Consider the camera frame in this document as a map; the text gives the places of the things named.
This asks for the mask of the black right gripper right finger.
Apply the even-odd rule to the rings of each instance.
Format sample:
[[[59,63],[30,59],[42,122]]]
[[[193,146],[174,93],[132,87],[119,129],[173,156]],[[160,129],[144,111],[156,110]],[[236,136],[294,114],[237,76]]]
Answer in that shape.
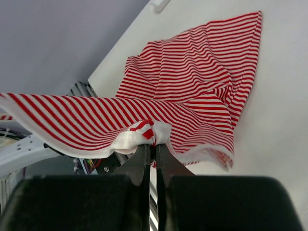
[[[171,154],[166,144],[156,146],[155,161],[158,229],[176,231],[178,222],[171,180],[173,176],[194,176],[194,174]]]

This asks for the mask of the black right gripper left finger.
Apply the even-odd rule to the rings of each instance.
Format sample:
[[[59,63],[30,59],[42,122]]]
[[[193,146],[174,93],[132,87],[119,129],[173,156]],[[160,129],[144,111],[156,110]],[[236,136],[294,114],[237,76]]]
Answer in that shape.
[[[151,150],[149,145],[139,145],[136,152],[114,174],[122,176],[127,184],[123,231],[148,231],[150,197]]]

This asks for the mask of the red white striped tank top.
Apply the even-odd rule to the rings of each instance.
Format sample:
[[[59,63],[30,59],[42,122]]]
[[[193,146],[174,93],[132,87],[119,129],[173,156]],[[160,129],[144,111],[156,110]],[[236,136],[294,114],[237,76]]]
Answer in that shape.
[[[166,144],[184,165],[234,162],[234,129],[253,88],[262,12],[147,43],[127,59],[113,98],[2,93],[1,107],[71,157]]]

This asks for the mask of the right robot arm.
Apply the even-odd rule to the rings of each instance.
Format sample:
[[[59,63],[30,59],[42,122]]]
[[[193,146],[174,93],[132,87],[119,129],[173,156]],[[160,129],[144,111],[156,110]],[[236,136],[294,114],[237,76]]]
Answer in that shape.
[[[0,151],[0,176],[58,152],[34,136]],[[155,149],[138,145],[114,173],[40,176],[21,180],[0,218],[1,231],[150,231],[150,164]],[[195,229],[187,209],[178,211],[158,185],[158,230]]]

